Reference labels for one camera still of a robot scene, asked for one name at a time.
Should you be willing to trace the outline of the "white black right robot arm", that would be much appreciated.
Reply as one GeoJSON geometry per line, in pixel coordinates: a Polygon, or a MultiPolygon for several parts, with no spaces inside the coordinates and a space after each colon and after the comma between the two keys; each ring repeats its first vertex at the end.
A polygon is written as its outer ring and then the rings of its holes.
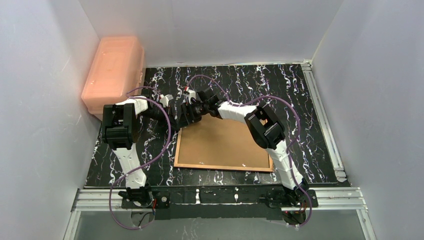
{"type": "Polygon", "coordinates": [[[277,170],[282,185],[290,190],[298,189],[304,177],[290,159],[285,127],[268,104],[253,105],[220,99],[211,88],[194,91],[183,90],[185,100],[180,105],[181,116],[176,123],[179,130],[199,122],[204,115],[246,124],[254,142],[265,149],[277,170]]]}

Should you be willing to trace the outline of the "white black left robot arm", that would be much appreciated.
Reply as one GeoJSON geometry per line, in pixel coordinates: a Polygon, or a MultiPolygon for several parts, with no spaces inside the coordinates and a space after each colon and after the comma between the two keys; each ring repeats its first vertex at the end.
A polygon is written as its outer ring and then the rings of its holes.
{"type": "Polygon", "coordinates": [[[174,126],[171,122],[174,117],[170,110],[173,99],[171,94],[161,94],[158,102],[145,96],[135,96],[103,107],[102,141],[108,144],[117,156],[127,188],[144,188],[148,182],[137,153],[137,142],[141,130],[139,116],[145,115],[157,121],[165,121],[168,137],[163,150],[166,150],[174,126]]]}

